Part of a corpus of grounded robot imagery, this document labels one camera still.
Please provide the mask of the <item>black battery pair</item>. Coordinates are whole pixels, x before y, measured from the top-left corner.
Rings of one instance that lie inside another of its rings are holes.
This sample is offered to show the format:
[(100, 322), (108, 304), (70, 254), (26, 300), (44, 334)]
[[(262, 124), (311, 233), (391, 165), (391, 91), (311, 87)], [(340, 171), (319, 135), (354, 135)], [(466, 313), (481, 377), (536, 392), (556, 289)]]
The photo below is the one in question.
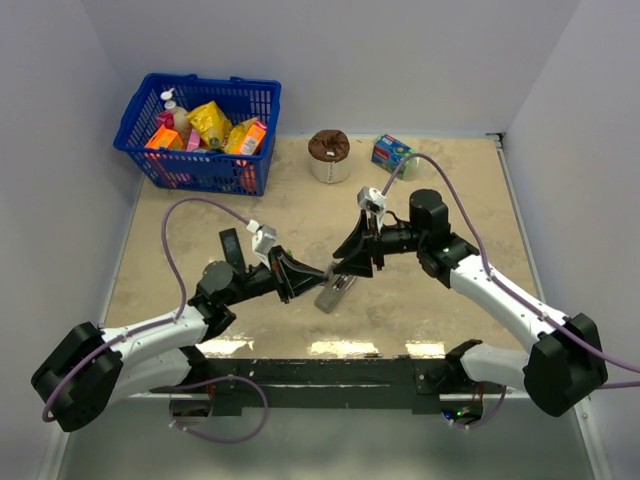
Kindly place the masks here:
[(347, 286), (348, 280), (349, 280), (348, 275), (339, 275), (333, 285), (333, 289), (336, 292), (342, 291)]

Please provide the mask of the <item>beige white remote control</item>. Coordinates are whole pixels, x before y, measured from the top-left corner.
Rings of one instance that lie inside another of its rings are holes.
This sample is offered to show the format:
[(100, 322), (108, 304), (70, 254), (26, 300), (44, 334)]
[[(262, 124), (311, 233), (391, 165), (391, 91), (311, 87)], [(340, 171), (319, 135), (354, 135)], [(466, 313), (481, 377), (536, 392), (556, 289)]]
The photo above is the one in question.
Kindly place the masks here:
[(327, 282), (323, 285), (322, 290), (316, 296), (314, 305), (325, 314), (332, 313), (342, 299), (345, 297), (349, 289), (355, 284), (357, 277), (349, 276), (347, 286), (340, 292), (333, 289), (333, 285), (339, 275), (333, 272), (334, 264), (331, 264), (327, 270)]

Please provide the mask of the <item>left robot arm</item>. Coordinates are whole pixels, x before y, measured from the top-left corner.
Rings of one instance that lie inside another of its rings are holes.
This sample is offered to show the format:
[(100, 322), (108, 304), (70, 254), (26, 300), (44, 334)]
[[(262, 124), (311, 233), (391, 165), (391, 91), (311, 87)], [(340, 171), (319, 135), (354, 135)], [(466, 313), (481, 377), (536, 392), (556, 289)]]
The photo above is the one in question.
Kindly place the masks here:
[(184, 350), (220, 336), (236, 319), (231, 306), (270, 293), (287, 303), (326, 279), (324, 271), (275, 246), (266, 263), (244, 271), (226, 261), (209, 263), (194, 295), (163, 316), (120, 328), (79, 324), (31, 377), (44, 402), (42, 419), (73, 432), (131, 394), (176, 386), (196, 392), (207, 368)]

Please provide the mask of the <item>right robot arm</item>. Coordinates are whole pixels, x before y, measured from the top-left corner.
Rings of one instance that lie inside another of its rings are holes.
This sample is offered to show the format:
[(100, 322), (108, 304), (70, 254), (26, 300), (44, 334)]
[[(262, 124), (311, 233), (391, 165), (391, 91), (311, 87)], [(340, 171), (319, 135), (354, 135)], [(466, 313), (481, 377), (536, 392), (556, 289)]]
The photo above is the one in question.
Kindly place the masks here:
[(452, 231), (437, 191), (414, 191), (409, 218), (393, 225), (383, 222), (387, 199), (379, 190), (364, 187), (357, 199), (360, 217), (333, 254), (335, 273), (370, 278), (387, 256), (413, 253), (427, 275), (480, 306), (521, 346), (505, 350), (470, 340), (450, 351), (445, 379), (452, 390), (466, 393), (478, 383), (511, 387), (559, 417), (607, 382), (595, 322), (549, 307), (484, 261), (477, 248)]

